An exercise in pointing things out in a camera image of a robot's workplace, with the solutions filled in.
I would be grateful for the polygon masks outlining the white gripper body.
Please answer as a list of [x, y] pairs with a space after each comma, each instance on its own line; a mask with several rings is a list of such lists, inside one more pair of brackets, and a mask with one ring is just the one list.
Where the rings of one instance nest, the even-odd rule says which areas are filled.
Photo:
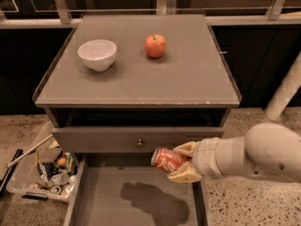
[[215, 180], [224, 177], [215, 159], [216, 146], [220, 138], [204, 138], [197, 143], [193, 152], [192, 163], [202, 178]]

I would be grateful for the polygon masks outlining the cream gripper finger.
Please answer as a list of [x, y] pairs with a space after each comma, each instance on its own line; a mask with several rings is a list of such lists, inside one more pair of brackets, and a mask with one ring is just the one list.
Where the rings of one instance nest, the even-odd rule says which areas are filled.
[[191, 162], [185, 162], [177, 170], [169, 173], [166, 177], [171, 182], [178, 184], [195, 183], [202, 179], [202, 176], [197, 172]]
[[198, 146], [197, 142], [189, 141], [189, 142], [186, 142], [182, 145], [175, 147], [173, 149], [173, 151], [180, 153], [182, 155], [188, 156], [188, 157], [192, 157], [197, 146]]

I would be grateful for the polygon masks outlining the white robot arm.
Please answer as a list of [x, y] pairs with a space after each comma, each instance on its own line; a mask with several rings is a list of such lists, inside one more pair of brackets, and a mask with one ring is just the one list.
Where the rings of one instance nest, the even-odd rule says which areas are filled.
[[301, 136], [276, 123], [253, 126], [242, 137], [204, 138], [175, 148], [191, 160], [169, 173], [174, 183], [241, 176], [272, 182], [301, 182]]

